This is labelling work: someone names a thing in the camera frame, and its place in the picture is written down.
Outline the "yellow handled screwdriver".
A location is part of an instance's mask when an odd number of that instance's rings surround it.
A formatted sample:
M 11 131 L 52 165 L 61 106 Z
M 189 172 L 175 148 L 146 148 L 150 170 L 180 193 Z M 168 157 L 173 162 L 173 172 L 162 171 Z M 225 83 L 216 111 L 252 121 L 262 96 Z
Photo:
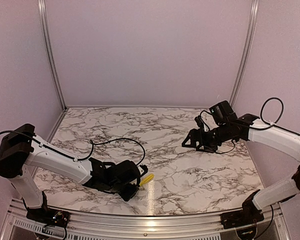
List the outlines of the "yellow handled screwdriver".
M 143 178 L 143 179 L 140 181 L 139 186 L 141 187 L 141 186 L 143 186 L 143 185 L 149 183 L 151 180 L 154 179 L 154 176 L 155 176 L 155 175 L 154 175 L 153 173 L 149 174 L 148 176 L 146 176 L 145 178 Z

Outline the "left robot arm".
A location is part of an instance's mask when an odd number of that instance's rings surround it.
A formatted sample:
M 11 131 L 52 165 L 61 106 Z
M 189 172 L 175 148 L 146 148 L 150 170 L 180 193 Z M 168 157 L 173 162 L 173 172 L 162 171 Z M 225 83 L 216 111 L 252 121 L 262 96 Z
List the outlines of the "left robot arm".
M 118 194 L 126 202 L 135 196 L 141 178 L 148 172 L 146 165 L 131 160 L 100 161 L 90 154 L 80 158 L 43 140 L 29 123 L 2 131 L 0 136 L 0 176 L 10 180 L 27 210 L 43 223 L 53 219 L 53 211 L 47 207 L 47 197 L 35 184 L 28 166 L 62 175 L 86 188 Z

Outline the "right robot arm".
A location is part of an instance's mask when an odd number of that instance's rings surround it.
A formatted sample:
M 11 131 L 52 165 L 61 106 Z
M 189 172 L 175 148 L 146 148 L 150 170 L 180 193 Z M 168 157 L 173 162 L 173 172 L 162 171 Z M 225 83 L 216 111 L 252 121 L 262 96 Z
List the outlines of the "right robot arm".
M 194 148 L 199 152 L 216 153 L 227 141 L 252 141 L 282 152 L 300 163 L 300 133 L 279 126 L 277 121 L 266 122 L 253 114 L 237 117 L 229 102 L 224 100 L 207 111 L 216 123 L 210 129 L 201 115 L 195 117 L 197 129 L 193 128 L 182 142 L 184 148 Z M 300 194 L 300 164 L 294 174 L 271 186 L 257 190 L 243 203 L 237 219 L 248 224 L 265 207 L 288 200 Z

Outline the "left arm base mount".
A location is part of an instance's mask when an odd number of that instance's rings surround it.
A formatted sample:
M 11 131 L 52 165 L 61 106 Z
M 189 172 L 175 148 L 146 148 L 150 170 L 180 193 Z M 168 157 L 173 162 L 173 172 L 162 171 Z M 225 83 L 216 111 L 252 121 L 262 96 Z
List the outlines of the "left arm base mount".
M 48 226 L 66 228 L 69 222 L 70 213 L 54 208 L 48 208 L 47 210 L 44 210 L 43 208 L 29 208 L 27 210 L 26 218 Z

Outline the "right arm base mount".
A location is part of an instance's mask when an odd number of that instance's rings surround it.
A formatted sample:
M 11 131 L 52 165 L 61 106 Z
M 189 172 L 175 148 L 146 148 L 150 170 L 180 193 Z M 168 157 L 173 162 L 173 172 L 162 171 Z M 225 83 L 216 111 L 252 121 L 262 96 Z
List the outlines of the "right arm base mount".
M 225 212 L 220 215 L 221 224 L 224 229 L 253 225 L 265 219 L 261 210 L 254 214 L 246 213 L 243 209 Z

